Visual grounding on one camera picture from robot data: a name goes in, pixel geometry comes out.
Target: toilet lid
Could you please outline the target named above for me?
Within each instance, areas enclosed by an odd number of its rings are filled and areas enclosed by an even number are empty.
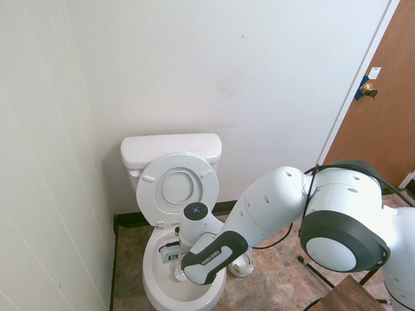
[[[178,224],[183,209],[202,202],[212,209],[219,182],[210,164],[188,153],[168,154],[150,162],[137,185],[138,206],[150,225]]]

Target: toilet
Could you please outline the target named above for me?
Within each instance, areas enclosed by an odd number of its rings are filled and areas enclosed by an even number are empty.
[[[208,311],[219,301],[226,269],[209,285],[174,276],[175,262],[164,264],[159,248],[178,240],[174,229],[188,204],[212,209],[219,193],[216,175],[222,143],[216,134],[127,137],[121,156],[138,206],[154,227],[143,258],[143,283],[157,311]]]

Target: white wall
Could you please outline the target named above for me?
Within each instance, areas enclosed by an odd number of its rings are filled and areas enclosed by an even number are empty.
[[[67,1],[117,213],[137,211],[124,137],[213,132],[219,201],[312,167],[387,0]]]
[[[101,157],[62,1],[0,3],[0,310],[109,310]]]

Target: toilet tank lid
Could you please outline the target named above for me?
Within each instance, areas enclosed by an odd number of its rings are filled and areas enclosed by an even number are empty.
[[[213,133],[136,136],[121,143],[124,165],[139,170],[159,157],[176,152],[196,154],[213,164],[220,160],[222,143]]]

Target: door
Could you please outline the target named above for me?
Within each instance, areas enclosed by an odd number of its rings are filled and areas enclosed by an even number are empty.
[[[398,4],[372,67],[379,92],[353,100],[324,163],[360,159],[397,187],[415,168],[415,1]]]

